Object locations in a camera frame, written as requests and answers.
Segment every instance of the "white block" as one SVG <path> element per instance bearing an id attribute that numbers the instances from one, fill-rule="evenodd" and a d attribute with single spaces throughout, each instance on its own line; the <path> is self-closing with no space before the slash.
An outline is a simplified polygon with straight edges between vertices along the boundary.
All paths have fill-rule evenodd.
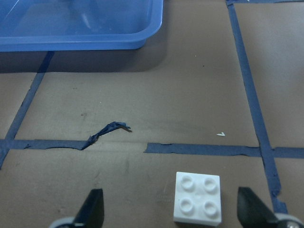
<path id="1" fill-rule="evenodd" d="M 219 176 L 177 172 L 174 221 L 207 226 L 222 222 Z"/>

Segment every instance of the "blue tray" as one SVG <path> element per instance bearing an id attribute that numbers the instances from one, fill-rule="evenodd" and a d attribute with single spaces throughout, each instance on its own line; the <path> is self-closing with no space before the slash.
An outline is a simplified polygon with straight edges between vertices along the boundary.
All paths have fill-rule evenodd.
<path id="1" fill-rule="evenodd" d="M 0 0 L 0 51 L 136 49 L 163 0 Z"/>

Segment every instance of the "small white paper piece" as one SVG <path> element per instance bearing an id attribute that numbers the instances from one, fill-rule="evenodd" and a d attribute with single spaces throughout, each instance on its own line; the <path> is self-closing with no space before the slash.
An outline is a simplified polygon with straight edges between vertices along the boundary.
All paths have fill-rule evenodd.
<path id="1" fill-rule="evenodd" d="M 220 134 L 217 134 L 217 136 L 226 136 L 225 133 L 221 132 Z"/>

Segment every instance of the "blue plastic bin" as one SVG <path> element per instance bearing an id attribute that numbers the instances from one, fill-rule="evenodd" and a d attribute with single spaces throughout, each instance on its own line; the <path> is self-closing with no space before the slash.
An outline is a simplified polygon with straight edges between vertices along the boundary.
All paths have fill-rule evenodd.
<path id="1" fill-rule="evenodd" d="M 163 0 L 0 0 L 0 51 L 136 49 Z"/>

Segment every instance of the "blue container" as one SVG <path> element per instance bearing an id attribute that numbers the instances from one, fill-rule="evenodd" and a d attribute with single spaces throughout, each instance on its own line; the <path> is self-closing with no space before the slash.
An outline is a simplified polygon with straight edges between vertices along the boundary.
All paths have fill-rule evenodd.
<path id="1" fill-rule="evenodd" d="M 0 0 L 0 51 L 136 49 L 163 0 Z"/>

